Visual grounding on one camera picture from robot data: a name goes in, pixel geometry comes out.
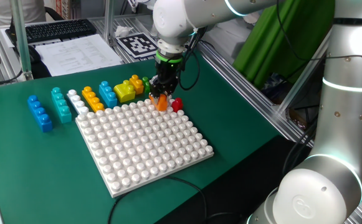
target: blue lego brick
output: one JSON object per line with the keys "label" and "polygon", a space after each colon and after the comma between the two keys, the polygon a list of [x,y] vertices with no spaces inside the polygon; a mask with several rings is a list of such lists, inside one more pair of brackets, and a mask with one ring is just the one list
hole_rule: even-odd
{"label": "blue lego brick", "polygon": [[60,122],[62,124],[71,122],[71,112],[67,102],[64,99],[64,96],[60,88],[55,87],[51,92],[52,101],[54,102],[56,112],[59,115]]}
{"label": "blue lego brick", "polygon": [[45,109],[43,109],[41,102],[38,101],[37,96],[32,95],[27,100],[27,104],[29,105],[29,109],[34,116],[34,119],[37,121],[39,127],[42,132],[48,132],[53,129],[52,121],[49,116],[46,114]]}
{"label": "blue lego brick", "polygon": [[108,82],[103,81],[99,85],[99,94],[100,96],[102,96],[108,108],[114,108],[115,106],[117,106],[116,94],[113,92],[113,89],[108,85]]}

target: red lego brick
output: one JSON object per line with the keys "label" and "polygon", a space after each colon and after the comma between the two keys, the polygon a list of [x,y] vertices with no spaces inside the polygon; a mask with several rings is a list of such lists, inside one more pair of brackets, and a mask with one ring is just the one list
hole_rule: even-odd
{"label": "red lego brick", "polygon": [[179,110],[181,110],[183,108],[182,99],[181,98],[175,99],[175,101],[173,102],[173,104],[171,106],[173,107],[175,113],[178,112]]}

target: white shirt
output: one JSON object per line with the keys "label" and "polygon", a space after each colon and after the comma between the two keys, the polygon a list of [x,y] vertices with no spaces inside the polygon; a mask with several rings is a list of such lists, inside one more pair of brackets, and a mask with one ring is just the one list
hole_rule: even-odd
{"label": "white shirt", "polygon": [[[44,0],[20,0],[23,3],[24,22],[45,22]],[[9,25],[12,19],[10,0],[0,0],[0,25]]]}

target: white lego baseplate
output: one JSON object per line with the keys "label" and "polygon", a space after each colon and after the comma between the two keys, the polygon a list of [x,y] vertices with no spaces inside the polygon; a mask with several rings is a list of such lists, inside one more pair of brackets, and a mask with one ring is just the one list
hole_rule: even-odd
{"label": "white lego baseplate", "polygon": [[75,121],[112,197],[214,155],[183,110],[159,112],[149,99]]}
{"label": "white lego baseplate", "polygon": [[87,114],[89,112],[89,109],[85,106],[81,97],[77,95],[77,91],[69,90],[67,97],[78,114]]}

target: black cable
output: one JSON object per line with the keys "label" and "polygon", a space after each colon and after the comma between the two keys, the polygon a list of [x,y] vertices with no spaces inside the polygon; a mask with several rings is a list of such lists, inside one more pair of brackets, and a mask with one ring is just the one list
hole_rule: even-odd
{"label": "black cable", "polygon": [[316,107],[319,107],[319,105],[303,106],[300,108],[294,108],[294,110],[310,109],[310,108],[316,108]]}
{"label": "black cable", "polygon": [[276,84],[275,86],[271,87],[272,90],[269,91],[269,93],[271,93],[273,91],[274,88],[280,86],[281,84],[287,83],[289,82],[289,80],[298,73],[298,71],[300,71],[303,67],[307,66],[308,62],[304,62],[302,65],[300,65],[298,68],[296,68],[292,73],[288,74],[288,75],[281,75],[283,77],[285,77],[285,80],[281,81],[280,83]]}
{"label": "black cable", "polygon": [[196,54],[195,54],[194,52],[192,52],[192,55],[193,55],[193,57],[196,59],[196,63],[197,63],[197,65],[198,65],[198,74],[197,74],[197,77],[196,77],[196,80],[194,81],[194,83],[193,83],[190,87],[187,87],[187,88],[185,88],[185,87],[182,86],[182,83],[181,83],[181,75],[178,76],[179,86],[180,86],[184,91],[188,91],[188,90],[190,90],[191,88],[193,88],[193,87],[197,84],[197,82],[199,81],[199,77],[200,77],[200,63],[199,63],[199,59],[198,59],[198,57],[196,56]]}
{"label": "black cable", "polygon": [[207,41],[205,41],[205,40],[200,40],[200,42],[203,42],[203,43],[209,45],[209,46],[212,47],[214,50],[216,49],[211,43],[209,43],[209,42],[207,42]]}
{"label": "black cable", "polygon": [[0,81],[0,85],[7,84],[7,83],[14,81],[15,79],[19,78],[21,76],[21,74],[23,74],[22,70],[20,70],[20,72],[15,77],[13,77],[9,80]]}
{"label": "black cable", "polygon": [[303,101],[303,100],[305,99],[305,97],[307,97],[308,94],[310,93],[312,86],[313,86],[313,82],[310,83],[310,86],[308,87],[308,90],[307,90],[307,92],[305,92],[304,96],[301,97],[301,99],[298,100],[296,103],[294,103],[294,104],[292,104],[291,106],[289,106],[289,108],[293,108],[294,106],[296,106],[296,105],[298,105],[299,103],[301,103],[301,101]]}
{"label": "black cable", "polygon": [[296,163],[298,161],[298,158],[300,157],[301,152],[304,150],[305,146],[313,139],[316,133],[316,129],[313,130],[312,134],[304,141],[304,143],[300,146],[300,148],[296,151],[294,160],[292,162],[292,165],[290,166],[291,169],[293,169],[296,166]]}
{"label": "black cable", "polygon": [[113,216],[114,208],[118,205],[118,203],[120,202],[120,200],[123,199],[123,198],[124,198],[126,195],[128,195],[129,193],[131,193],[131,192],[125,193],[125,194],[119,196],[119,197],[116,199],[116,202],[114,202],[114,205],[113,205],[112,209],[110,210],[110,213],[108,214],[107,224],[111,224],[111,222],[112,222],[112,216]]}
{"label": "black cable", "polygon": [[[300,60],[304,60],[304,61],[312,61],[312,60],[321,60],[323,59],[321,58],[311,58],[311,59],[305,59],[305,58],[301,58],[296,51],[293,48],[293,45],[290,41],[290,39],[288,38],[285,29],[283,28],[283,24],[282,24],[282,20],[280,18],[280,10],[279,10],[279,0],[276,0],[276,13],[277,13],[277,17],[278,17],[278,21],[279,21],[279,26],[280,29],[282,30],[283,35],[285,36],[285,39],[288,43],[288,46],[290,47],[290,50],[293,52],[294,56]],[[348,57],[361,57],[362,55],[345,55],[345,56],[336,56],[336,57],[325,57],[324,59],[336,59],[336,58],[348,58]]]}
{"label": "black cable", "polygon": [[221,215],[237,215],[237,216],[239,216],[240,219],[243,218],[243,215],[240,214],[240,213],[236,213],[236,212],[220,212],[220,213],[215,213],[213,215],[210,215],[209,217],[206,218],[205,222],[212,219],[212,218],[221,216]]}
{"label": "black cable", "polygon": [[290,152],[287,154],[285,163],[283,164],[282,174],[286,175],[288,172],[288,164],[290,162],[290,159],[293,157],[294,152],[296,151],[297,147],[300,145],[300,142],[311,132],[311,130],[316,129],[316,125],[318,122],[318,116],[314,118],[315,122],[301,135],[300,139],[294,144],[293,148],[290,150]]}
{"label": "black cable", "polygon": [[194,189],[196,189],[201,194],[201,197],[203,198],[203,204],[204,204],[204,221],[203,222],[205,223],[206,220],[207,220],[207,201],[206,201],[206,196],[204,196],[203,191],[201,191],[200,188],[196,187],[195,185],[189,183],[186,180],[182,180],[182,179],[179,179],[179,178],[176,178],[176,177],[170,177],[170,176],[166,176],[164,178],[165,179],[170,179],[170,180],[176,180],[176,181],[182,182],[184,184],[187,184],[187,185],[193,187]]}
{"label": "black cable", "polygon": [[[165,178],[165,179],[170,179],[170,180],[175,180],[175,181],[178,181],[178,182],[187,184],[187,185],[193,187],[194,189],[196,189],[196,190],[201,194],[201,197],[203,198],[203,204],[204,204],[204,222],[206,222],[206,220],[207,220],[207,201],[206,201],[206,196],[204,196],[203,191],[202,191],[199,187],[193,185],[192,183],[189,183],[189,182],[186,181],[186,180],[182,180],[182,179],[179,179],[179,178],[176,178],[176,177],[170,177],[170,176],[167,176],[167,177],[164,177],[164,178]],[[108,215],[107,224],[111,224],[112,216],[113,216],[113,212],[114,212],[115,207],[118,205],[118,203],[120,202],[120,200],[123,199],[125,196],[127,196],[129,193],[131,193],[131,192],[125,193],[125,194],[119,196],[119,197],[116,199],[116,202],[113,204],[113,207],[112,207],[112,209],[110,210],[110,213],[109,213],[109,215]]]}
{"label": "black cable", "polygon": [[123,14],[123,10],[124,10],[124,6],[125,6],[126,2],[127,2],[127,0],[124,0],[124,1],[123,1],[123,4],[121,5],[120,15]]}
{"label": "black cable", "polygon": [[308,108],[305,108],[305,121],[307,124],[310,123],[310,115],[308,114]]}
{"label": "black cable", "polygon": [[125,8],[124,8],[124,11],[123,11],[122,15],[125,14],[125,11],[126,11],[127,7],[128,7],[128,3],[125,4]]}
{"label": "black cable", "polygon": [[[194,53],[194,49],[197,47],[198,43],[201,41],[201,39],[202,39],[203,35],[206,33],[206,31],[207,31],[207,27],[199,29],[197,31],[197,33],[192,37],[190,45],[187,46],[187,51],[185,53],[181,68],[178,71],[178,83],[179,83],[179,86],[184,91],[188,91],[188,90],[192,89],[197,84],[197,82],[199,80],[199,77],[200,77],[200,64],[199,64],[199,59],[197,58],[196,54]],[[197,77],[196,77],[196,80],[194,81],[194,83],[190,87],[185,88],[185,87],[182,86],[182,83],[181,83],[181,73],[183,71],[185,71],[186,62],[189,60],[191,55],[193,55],[193,57],[196,59],[196,63],[198,65],[198,74],[197,74]]]}

